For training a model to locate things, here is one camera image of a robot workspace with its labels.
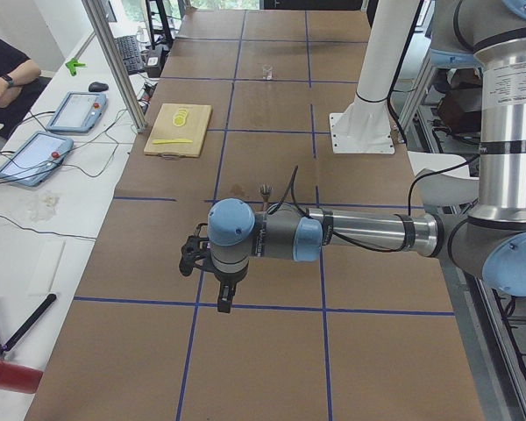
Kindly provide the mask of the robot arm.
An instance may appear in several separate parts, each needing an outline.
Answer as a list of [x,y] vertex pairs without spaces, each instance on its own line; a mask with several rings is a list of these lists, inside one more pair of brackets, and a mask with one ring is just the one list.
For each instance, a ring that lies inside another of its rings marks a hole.
[[251,257],[313,261],[323,246],[343,243],[448,256],[492,288],[526,296],[526,1],[440,1],[431,46],[472,54],[483,68],[477,204],[464,217],[411,217],[217,202],[204,268],[219,280],[219,311],[231,310]]

